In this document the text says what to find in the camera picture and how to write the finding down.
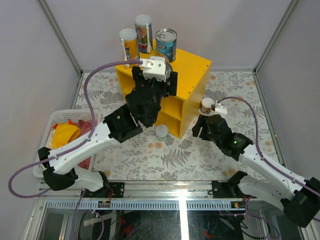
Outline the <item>small yellow can white lid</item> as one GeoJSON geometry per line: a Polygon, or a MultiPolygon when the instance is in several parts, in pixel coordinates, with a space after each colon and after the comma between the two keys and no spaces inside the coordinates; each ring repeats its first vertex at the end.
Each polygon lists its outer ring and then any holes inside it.
{"type": "Polygon", "coordinates": [[[205,115],[210,115],[210,113],[213,111],[214,105],[215,102],[212,98],[205,97],[201,101],[200,112],[205,115]]]}

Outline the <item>blue can silver pull-tab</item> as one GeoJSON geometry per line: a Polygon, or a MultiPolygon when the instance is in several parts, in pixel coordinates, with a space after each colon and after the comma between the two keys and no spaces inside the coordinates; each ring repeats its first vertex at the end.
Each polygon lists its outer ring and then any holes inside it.
{"type": "Polygon", "coordinates": [[[176,59],[177,33],[170,28],[163,28],[155,34],[156,53],[165,58],[166,62],[172,63],[176,59]]]}

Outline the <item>tall can with white spoon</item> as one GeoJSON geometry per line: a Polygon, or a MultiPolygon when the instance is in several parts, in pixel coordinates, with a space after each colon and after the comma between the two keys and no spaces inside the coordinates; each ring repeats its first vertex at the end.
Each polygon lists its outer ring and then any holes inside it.
{"type": "Polygon", "coordinates": [[[138,49],[143,54],[150,54],[153,50],[152,18],[146,14],[135,17],[138,49]]]}

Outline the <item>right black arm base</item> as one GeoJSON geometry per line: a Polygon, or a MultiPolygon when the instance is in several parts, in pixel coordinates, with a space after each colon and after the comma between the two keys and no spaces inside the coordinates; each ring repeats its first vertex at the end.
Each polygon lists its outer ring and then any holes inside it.
{"type": "Polygon", "coordinates": [[[244,194],[239,188],[240,180],[248,174],[243,171],[237,171],[227,181],[211,181],[211,191],[215,199],[231,199],[231,198],[242,198],[244,194]]]}

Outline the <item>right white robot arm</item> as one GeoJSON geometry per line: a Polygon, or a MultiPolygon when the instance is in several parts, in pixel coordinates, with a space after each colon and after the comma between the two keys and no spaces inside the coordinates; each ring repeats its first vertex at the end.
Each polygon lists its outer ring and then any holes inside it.
{"type": "Polygon", "coordinates": [[[241,133],[232,132],[220,115],[200,115],[192,135],[213,142],[221,152],[264,177],[258,180],[238,171],[228,184],[233,197],[242,194],[261,199],[281,211],[295,225],[306,228],[320,210],[320,181],[306,179],[268,156],[261,157],[257,146],[241,133]]]}

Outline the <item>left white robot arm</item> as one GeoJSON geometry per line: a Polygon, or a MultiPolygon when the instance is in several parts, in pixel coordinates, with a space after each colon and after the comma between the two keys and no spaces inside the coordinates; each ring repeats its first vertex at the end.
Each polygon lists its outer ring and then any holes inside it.
{"type": "Polygon", "coordinates": [[[132,68],[135,87],[125,96],[126,103],[93,126],[90,132],[62,147],[38,150],[45,168],[43,178],[51,190],[74,186],[101,198],[109,193],[110,185],[104,172],[83,169],[78,164],[103,149],[141,134],[143,128],[152,127],[161,110],[162,99],[177,94],[177,72],[165,75],[165,81],[157,80],[155,75],[144,76],[144,72],[138,66],[132,68]]]}

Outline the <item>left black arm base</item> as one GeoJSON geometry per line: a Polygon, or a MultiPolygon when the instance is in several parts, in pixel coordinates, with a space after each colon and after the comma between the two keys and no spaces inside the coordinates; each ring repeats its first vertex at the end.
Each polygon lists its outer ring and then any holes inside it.
{"type": "Polygon", "coordinates": [[[124,182],[109,182],[104,172],[98,171],[103,180],[103,187],[97,191],[86,190],[85,198],[123,198],[125,183],[124,182]]]}

